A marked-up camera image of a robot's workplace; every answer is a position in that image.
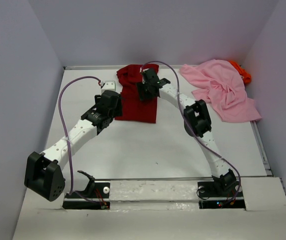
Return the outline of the dark red t shirt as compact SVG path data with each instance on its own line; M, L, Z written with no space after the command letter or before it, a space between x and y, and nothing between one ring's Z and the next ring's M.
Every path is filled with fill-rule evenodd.
M143 80L141 67L139 64L130 64L116 72L122 86L122 116L115 118L118 121L156 123L158 100L153 98L141 101L139 98L137 83Z

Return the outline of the pink t shirt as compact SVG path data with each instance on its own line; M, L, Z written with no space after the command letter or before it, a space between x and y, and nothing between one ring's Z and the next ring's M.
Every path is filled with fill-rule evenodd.
M210 104L223 122L259 121L262 116L249 98L241 75L226 60L213 59L197 66L183 65L179 73L191 85L196 100Z

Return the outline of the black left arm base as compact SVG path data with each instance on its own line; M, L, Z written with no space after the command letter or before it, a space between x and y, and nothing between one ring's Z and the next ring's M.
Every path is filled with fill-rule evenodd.
M110 181L96 181L93 188L77 192L63 198L62 207L65 210L109 210Z

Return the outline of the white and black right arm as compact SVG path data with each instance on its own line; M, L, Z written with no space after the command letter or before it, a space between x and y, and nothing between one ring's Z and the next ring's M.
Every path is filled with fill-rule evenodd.
M213 179L210 189L222 197L234 193L230 197L230 201L233 201L240 191L241 186L237 182L240 174L220 153L212 134L212 121L205 101L182 94L179 87L174 87L166 78L160 79L152 68L142 70L140 74L142 81L136 84L139 99L160 98L180 111L185 131L199 144L210 167Z

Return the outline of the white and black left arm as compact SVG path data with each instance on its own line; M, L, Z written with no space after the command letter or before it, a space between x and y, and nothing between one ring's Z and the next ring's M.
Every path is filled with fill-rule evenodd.
M66 181L62 173L66 164L72 164L72 156L107 128L115 117L122 115L119 93L105 90L94 98L95 105L80 117L66 136L41 153L32 152L27 158L24 185L50 202L69 192L74 183L73 177Z

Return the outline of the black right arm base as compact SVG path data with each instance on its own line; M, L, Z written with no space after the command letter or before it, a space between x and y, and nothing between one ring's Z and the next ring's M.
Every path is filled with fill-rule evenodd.
M223 193L218 193L213 181L200 181L197 183L196 195L201 210L206 209L246 209L242 188L237 181Z

